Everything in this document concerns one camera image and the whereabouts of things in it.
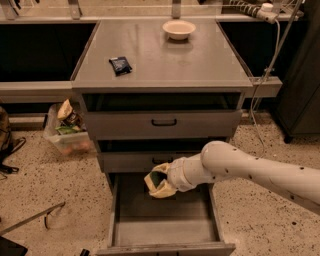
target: drawer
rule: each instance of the drawer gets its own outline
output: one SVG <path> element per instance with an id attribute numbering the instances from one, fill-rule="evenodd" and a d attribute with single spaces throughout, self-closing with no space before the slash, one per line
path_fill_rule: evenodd
<path id="1" fill-rule="evenodd" d="M 212 197 L 203 184 L 166 198 L 152 198 L 145 174 L 118 174 L 113 190 L 108 245 L 96 255 L 230 255 Z"/>
<path id="2" fill-rule="evenodd" d="M 241 110 L 210 113 L 90 113 L 85 123 L 91 139 L 231 137 Z"/>
<path id="3" fill-rule="evenodd" d="M 98 159 L 105 173 L 149 172 L 155 165 L 200 153 L 214 139 L 101 140 Z"/>
<path id="4" fill-rule="evenodd" d="M 180 92 L 148 93 L 141 90 L 84 93 L 82 100 L 87 112 L 235 110 L 239 108 L 241 96 L 240 92 L 186 92 L 184 88 L 180 88 Z"/>
<path id="5" fill-rule="evenodd" d="M 194 153 L 105 153 L 98 155 L 100 168 L 106 174 L 119 172 L 150 172 L 156 165 L 171 163 L 180 157 L 189 157 Z"/>

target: plastic bin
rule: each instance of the plastic bin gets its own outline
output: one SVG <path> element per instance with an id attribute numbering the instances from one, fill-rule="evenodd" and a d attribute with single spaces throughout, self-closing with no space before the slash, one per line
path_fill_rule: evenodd
<path id="1" fill-rule="evenodd" d="M 43 137 L 50 141 L 63 155 L 82 152 L 96 152 L 94 143 L 90 140 L 87 132 L 60 135 L 56 127 L 60 126 L 57 113 L 61 104 L 54 104 L 48 112 L 47 123 L 44 128 Z M 77 113 L 80 113 L 79 107 L 74 106 Z"/>

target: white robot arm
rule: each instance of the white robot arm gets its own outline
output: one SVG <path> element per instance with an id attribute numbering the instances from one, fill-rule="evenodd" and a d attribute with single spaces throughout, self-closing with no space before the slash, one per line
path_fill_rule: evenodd
<path id="1" fill-rule="evenodd" d="M 156 166 L 145 181 L 150 195 L 162 198 L 232 177 L 251 180 L 320 215 L 320 170 L 257 158 L 222 141 L 206 144 L 200 154 Z"/>

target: white bowl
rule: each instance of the white bowl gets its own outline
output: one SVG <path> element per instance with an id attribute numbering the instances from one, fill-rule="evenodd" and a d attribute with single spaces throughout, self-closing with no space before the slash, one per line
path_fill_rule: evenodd
<path id="1" fill-rule="evenodd" d="M 163 30 L 174 40 L 184 40 L 195 31 L 196 26 L 184 20 L 170 20 L 163 24 Z"/>

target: speckled floor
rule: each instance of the speckled floor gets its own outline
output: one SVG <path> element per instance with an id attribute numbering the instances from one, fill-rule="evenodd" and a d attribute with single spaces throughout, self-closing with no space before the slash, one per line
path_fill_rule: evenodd
<path id="1" fill-rule="evenodd" d="M 320 169 L 320 138 L 294 139 L 283 134 L 268 114 L 257 114 L 266 144 L 265 158 Z M 94 154 L 62 156 L 42 131 L 15 132 L 26 145 L 6 160 L 20 172 L 0 181 L 0 230 L 57 203 L 61 210 L 49 216 L 50 230 L 38 218 L 6 238 L 29 249 L 28 256 L 94 255 L 105 248 L 112 195 Z M 243 117 L 231 144 L 260 155 L 261 144 L 247 117 Z M 226 242 L 236 244 L 232 256 L 320 255 L 320 216 L 243 179 L 214 187 L 218 217 Z"/>

